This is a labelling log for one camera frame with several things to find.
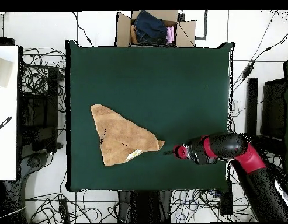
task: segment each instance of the white floor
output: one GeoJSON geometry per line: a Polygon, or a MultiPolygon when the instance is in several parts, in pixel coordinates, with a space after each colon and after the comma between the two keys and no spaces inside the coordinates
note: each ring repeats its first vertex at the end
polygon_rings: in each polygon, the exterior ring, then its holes
{"type": "MultiPolygon", "coordinates": [[[[209,10],[207,17],[207,39],[196,41],[199,47],[218,47],[223,42],[234,42],[234,81],[239,77],[257,50],[262,36],[275,11],[268,10],[209,10]]],[[[186,20],[196,20],[197,36],[203,36],[204,11],[184,11],[186,20]]],[[[116,31],[116,12],[78,12],[79,25],[85,29],[94,46],[113,46],[116,31]]],[[[279,10],[263,38],[256,55],[264,49],[278,43],[288,33],[288,16],[279,10]]],[[[0,15],[0,36],[16,40],[16,44],[23,48],[50,47],[65,52],[65,40],[76,40],[82,46],[89,46],[82,30],[77,29],[77,23],[71,12],[33,12],[7,13],[4,23],[0,15]]],[[[263,85],[266,81],[284,77],[282,63],[288,60],[288,40],[265,52],[255,63],[250,77],[258,78],[258,101],[263,98],[263,85]]],[[[242,83],[233,95],[238,101],[239,109],[245,108],[246,81],[242,83]]],[[[258,105],[258,131],[261,123],[262,105],[258,105]]],[[[64,114],[60,113],[59,128],[64,126],[64,114]]],[[[244,132],[245,111],[234,118],[237,132],[244,132]]],[[[26,185],[26,199],[39,195],[59,193],[60,184],[66,171],[65,158],[65,131],[58,137],[64,147],[54,155],[52,164],[32,174],[26,185]]],[[[233,187],[234,195],[242,197],[240,186],[233,187]]],[[[66,191],[65,183],[61,187],[62,193],[70,200],[75,201],[75,194],[66,191]]],[[[76,194],[77,204],[83,208],[83,194],[76,194]]],[[[88,191],[84,196],[86,208],[97,208],[102,216],[107,216],[108,207],[113,207],[117,201],[116,191],[88,191]]],[[[26,201],[26,213],[30,218],[42,201],[26,201]]],[[[71,212],[75,211],[73,204],[69,204],[71,212]]],[[[95,219],[97,213],[89,211],[88,216],[95,219]]],[[[44,215],[37,215],[35,221],[45,219],[44,215]]],[[[211,210],[203,208],[195,213],[195,222],[216,222],[217,218],[211,210]]],[[[77,223],[88,222],[86,217],[77,218],[77,223]]],[[[116,222],[113,217],[107,217],[103,223],[116,222]]]]}

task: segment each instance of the dark blue cloth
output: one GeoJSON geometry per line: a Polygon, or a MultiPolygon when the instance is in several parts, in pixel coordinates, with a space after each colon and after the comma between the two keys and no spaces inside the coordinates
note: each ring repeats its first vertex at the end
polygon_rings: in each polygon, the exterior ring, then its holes
{"type": "Polygon", "coordinates": [[[139,43],[165,44],[167,29],[162,22],[142,10],[134,21],[136,36],[139,43]]]}

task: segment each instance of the black cable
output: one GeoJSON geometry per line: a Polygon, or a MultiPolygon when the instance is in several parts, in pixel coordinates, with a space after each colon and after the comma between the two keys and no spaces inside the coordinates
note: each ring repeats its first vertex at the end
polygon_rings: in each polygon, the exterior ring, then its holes
{"type": "Polygon", "coordinates": [[[47,165],[45,165],[44,167],[48,167],[48,166],[53,162],[53,156],[54,156],[54,153],[53,153],[53,155],[52,155],[52,157],[51,157],[50,163],[47,164],[47,165]]]}
{"type": "MultiPolygon", "coordinates": [[[[272,18],[270,19],[270,21],[269,21],[269,23],[268,23],[268,26],[267,26],[267,28],[266,28],[263,36],[262,36],[262,39],[261,39],[261,41],[260,41],[260,43],[259,43],[259,46],[258,46],[257,50],[255,51],[253,57],[252,57],[251,60],[249,61],[249,63],[253,60],[254,56],[256,55],[257,51],[259,50],[259,48],[260,48],[260,46],[261,46],[261,44],[262,44],[262,41],[263,41],[263,39],[264,39],[264,36],[265,36],[265,34],[266,34],[266,32],[267,32],[267,30],[268,30],[268,28],[269,28],[269,26],[270,26],[270,23],[272,22],[272,19],[273,19],[273,17],[275,16],[276,12],[277,12],[277,11],[274,12],[272,18]]],[[[244,73],[244,71],[245,71],[245,70],[243,70],[243,71],[240,73],[240,75],[238,76],[238,78],[237,78],[236,82],[233,84],[233,86],[235,86],[235,84],[236,84],[238,81],[240,81],[239,78],[240,78],[240,76],[244,73]]]]}
{"type": "Polygon", "coordinates": [[[184,32],[184,34],[186,35],[186,37],[188,38],[188,40],[192,43],[192,41],[190,40],[190,38],[188,37],[188,35],[184,32]]]}
{"type": "MultiPolygon", "coordinates": [[[[288,33],[284,36],[284,38],[281,39],[280,42],[278,42],[278,43],[274,44],[273,46],[268,47],[267,49],[265,49],[264,51],[262,51],[262,52],[252,61],[252,63],[251,63],[250,65],[248,65],[248,66],[253,67],[255,61],[256,61],[264,52],[269,51],[270,49],[272,49],[273,47],[277,46],[278,44],[284,42],[284,41],[287,40],[287,39],[288,39],[288,33]]],[[[243,79],[242,82],[233,90],[233,92],[243,83],[244,79],[243,79]]]]}
{"type": "Polygon", "coordinates": [[[90,43],[91,46],[93,47],[93,44],[92,44],[90,38],[86,35],[85,30],[84,30],[83,28],[81,28],[80,25],[78,24],[78,19],[77,19],[76,14],[75,14],[74,12],[71,12],[71,13],[75,16],[75,20],[76,20],[76,23],[77,23],[78,28],[80,28],[82,31],[84,31],[84,34],[85,34],[85,36],[86,36],[86,39],[89,41],[89,43],[90,43]]]}

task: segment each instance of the tangled wires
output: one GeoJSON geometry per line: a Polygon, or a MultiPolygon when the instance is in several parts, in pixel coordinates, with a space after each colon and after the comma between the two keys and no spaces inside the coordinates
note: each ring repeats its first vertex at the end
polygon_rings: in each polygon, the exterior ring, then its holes
{"type": "Polygon", "coordinates": [[[237,198],[233,195],[233,214],[220,215],[220,192],[216,190],[182,190],[174,191],[171,198],[171,222],[189,223],[196,222],[195,216],[201,209],[209,209],[216,217],[216,222],[252,222],[255,218],[247,197],[237,198]]]}
{"type": "Polygon", "coordinates": [[[60,185],[60,193],[51,193],[34,198],[26,199],[26,201],[39,200],[40,198],[46,197],[46,199],[41,200],[43,203],[36,209],[35,213],[30,217],[30,223],[43,223],[43,224],[63,224],[65,223],[66,215],[70,217],[68,223],[76,223],[77,219],[84,217],[88,223],[103,223],[103,221],[108,217],[113,217],[117,221],[122,221],[119,219],[117,214],[118,202],[114,202],[113,207],[108,207],[108,215],[102,215],[102,212],[97,208],[86,208],[84,196],[88,191],[81,191],[75,193],[75,201],[70,201],[62,192],[61,186],[65,180],[65,176],[60,185]],[[83,193],[82,204],[83,207],[78,205],[76,201],[76,196],[78,193],[83,193]],[[68,204],[68,210],[61,204],[61,200],[65,200],[68,204]]]}

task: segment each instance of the cardboard box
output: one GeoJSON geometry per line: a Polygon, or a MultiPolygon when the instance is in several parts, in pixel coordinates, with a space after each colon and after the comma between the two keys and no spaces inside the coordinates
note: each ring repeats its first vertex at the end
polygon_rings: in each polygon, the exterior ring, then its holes
{"type": "MultiPolygon", "coordinates": [[[[116,46],[128,47],[131,43],[130,27],[141,11],[132,11],[131,19],[117,12],[116,46]]],[[[148,13],[161,19],[166,27],[175,27],[177,47],[193,47],[195,44],[196,22],[177,22],[178,10],[147,10],[148,13]]]]}

